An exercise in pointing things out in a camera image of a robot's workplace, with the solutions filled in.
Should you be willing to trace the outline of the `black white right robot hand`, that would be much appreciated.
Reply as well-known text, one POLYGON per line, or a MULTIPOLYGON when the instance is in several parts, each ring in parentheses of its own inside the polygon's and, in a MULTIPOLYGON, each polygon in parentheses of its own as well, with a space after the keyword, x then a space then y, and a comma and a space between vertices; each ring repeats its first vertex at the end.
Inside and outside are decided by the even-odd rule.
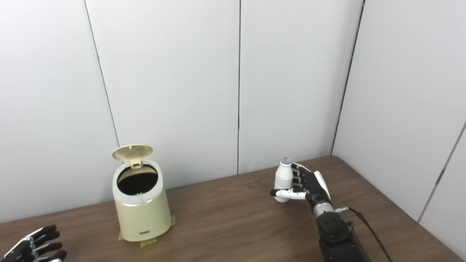
POLYGON ((321 173, 310 171, 305 166, 291 162, 289 159, 280 163, 270 195, 279 202, 305 200, 316 217, 335 211, 321 173))

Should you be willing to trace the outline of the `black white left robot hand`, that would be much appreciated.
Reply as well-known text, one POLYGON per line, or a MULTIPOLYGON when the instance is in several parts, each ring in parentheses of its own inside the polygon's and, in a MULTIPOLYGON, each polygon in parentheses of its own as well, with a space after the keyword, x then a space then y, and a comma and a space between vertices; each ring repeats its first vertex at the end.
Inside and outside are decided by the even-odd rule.
POLYGON ((63 262, 68 252, 62 242, 50 243, 60 237, 56 225, 41 227, 20 239, 1 257, 2 262, 63 262))

